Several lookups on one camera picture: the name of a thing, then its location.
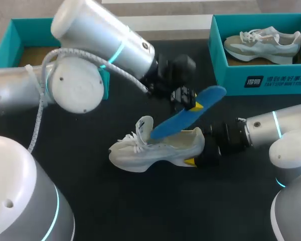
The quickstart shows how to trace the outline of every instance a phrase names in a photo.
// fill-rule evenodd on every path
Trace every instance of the white shoelace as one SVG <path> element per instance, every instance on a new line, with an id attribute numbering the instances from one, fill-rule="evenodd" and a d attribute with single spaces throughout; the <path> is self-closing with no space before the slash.
<path id="1" fill-rule="evenodd" d="M 261 29 L 253 29 L 249 32 L 240 32 L 240 39 L 241 39 L 242 43 L 245 43 L 246 41 L 248 41 L 250 43 L 251 40 L 253 42 L 255 42 L 255 40 L 262 41 L 261 38 L 265 38 L 265 37 L 262 37 L 261 35 L 256 33 L 256 31 L 259 31 L 259 30 L 261 30 Z"/>
<path id="2" fill-rule="evenodd" d="M 133 146 L 134 153 L 140 153 L 145 149 L 149 149 L 149 146 L 144 145 L 138 141 L 137 135 L 134 132 L 131 132 L 132 135 L 127 134 L 122 140 L 118 140 L 119 142 L 127 142 L 128 144 Z"/>

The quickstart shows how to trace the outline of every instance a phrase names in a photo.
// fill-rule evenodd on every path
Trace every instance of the sneaker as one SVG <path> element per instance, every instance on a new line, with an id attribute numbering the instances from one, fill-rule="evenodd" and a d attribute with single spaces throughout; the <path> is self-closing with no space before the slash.
<path id="1" fill-rule="evenodd" d="M 239 60 L 247 62 L 261 57 L 275 64 L 292 64 L 300 46 L 299 31 L 283 34 L 274 27 L 240 32 L 240 35 L 228 37 L 224 42 L 225 50 Z"/>
<path id="2" fill-rule="evenodd" d="M 118 140 L 109 150 L 109 160 L 120 169 L 144 172 L 153 163 L 169 161 L 177 166 L 193 167 L 188 160 L 201 154 L 205 139 L 200 128 L 181 131 L 161 140 L 150 139 L 153 118 L 144 116 L 136 123 L 136 134 Z"/>

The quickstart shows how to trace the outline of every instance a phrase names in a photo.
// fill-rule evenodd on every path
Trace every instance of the teal shoe box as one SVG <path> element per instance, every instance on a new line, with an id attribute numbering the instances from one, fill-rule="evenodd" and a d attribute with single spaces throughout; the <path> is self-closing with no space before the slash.
<path id="1" fill-rule="evenodd" d="M 270 26 L 287 34 L 301 32 L 301 14 L 213 16 L 209 50 L 217 83 L 227 95 L 301 94 L 301 64 L 228 65 L 223 48 L 227 37 Z"/>
<path id="2" fill-rule="evenodd" d="M 17 67 L 26 47 L 60 47 L 51 32 L 51 18 L 11 19 L 0 42 L 0 68 Z M 109 72 L 99 71 L 104 83 L 103 99 L 108 99 Z"/>

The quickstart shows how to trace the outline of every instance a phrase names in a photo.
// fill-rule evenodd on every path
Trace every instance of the black table surface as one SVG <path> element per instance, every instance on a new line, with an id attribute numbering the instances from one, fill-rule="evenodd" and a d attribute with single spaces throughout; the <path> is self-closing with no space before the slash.
<path id="1" fill-rule="evenodd" d="M 205 40 L 152 42 L 174 58 L 188 54 L 197 65 L 196 91 L 215 84 Z M 251 117 L 301 103 L 301 95 L 227 96 L 194 126 Z M 0 118 L 0 135 L 28 147 L 37 109 Z M 75 115 L 57 105 L 44 110 L 34 157 L 67 198 L 76 240 L 271 240 L 270 208 L 280 187 L 268 148 L 222 158 L 207 169 L 157 162 L 129 173 L 108 160 L 108 148 L 151 115 L 167 119 L 169 104 L 148 99 L 125 79 L 111 75 L 109 99 Z"/>

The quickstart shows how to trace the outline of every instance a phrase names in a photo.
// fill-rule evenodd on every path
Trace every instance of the shoe box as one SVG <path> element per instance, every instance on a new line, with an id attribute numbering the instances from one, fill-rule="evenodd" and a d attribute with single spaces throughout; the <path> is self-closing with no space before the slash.
<path id="1" fill-rule="evenodd" d="M 51 23 L 52 18 L 11 19 L 0 42 L 0 68 L 41 65 L 46 54 L 60 47 L 50 32 Z M 99 73 L 104 83 L 103 99 L 108 99 L 110 74 L 103 69 Z"/>
<path id="2" fill-rule="evenodd" d="M 227 95 L 301 94 L 301 48 L 293 64 L 287 65 L 263 58 L 240 62 L 225 53 L 227 37 L 270 26 L 286 34 L 301 32 L 301 14 L 213 16 L 208 45 L 217 84 L 226 88 Z"/>

